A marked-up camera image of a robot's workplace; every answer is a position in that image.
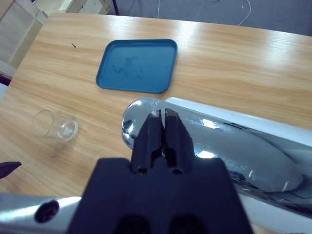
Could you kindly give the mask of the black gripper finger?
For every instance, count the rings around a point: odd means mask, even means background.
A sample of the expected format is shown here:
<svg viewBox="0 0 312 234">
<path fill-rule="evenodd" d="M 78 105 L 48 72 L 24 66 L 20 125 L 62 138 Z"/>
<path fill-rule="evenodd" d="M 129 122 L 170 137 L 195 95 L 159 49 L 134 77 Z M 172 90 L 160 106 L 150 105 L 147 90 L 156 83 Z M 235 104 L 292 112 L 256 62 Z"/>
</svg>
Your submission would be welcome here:
<svg viewBox="0 0 312 234">
<path fill-rule="evenodd" d="M 151 111 L 145 119 L 135 141 L 131 156 L 131 171 L 145 174 L 154 160 L 162 155 L 163 124 L 161 111 Z"/>
<path fill-rule="evenodd" d="M 162 151 L 172 173 L 188 173 L 193 163 L 193 141 L 178 113 L 166 108 L 162 126 Z"/>
<path fill-rule="evenodd" d="M 0 163 L 0 179 L 8 176 L 10 173 L 12 173 L 19 166 L 21 166 L 21 163 L 19 161 Z"/>
</svg>

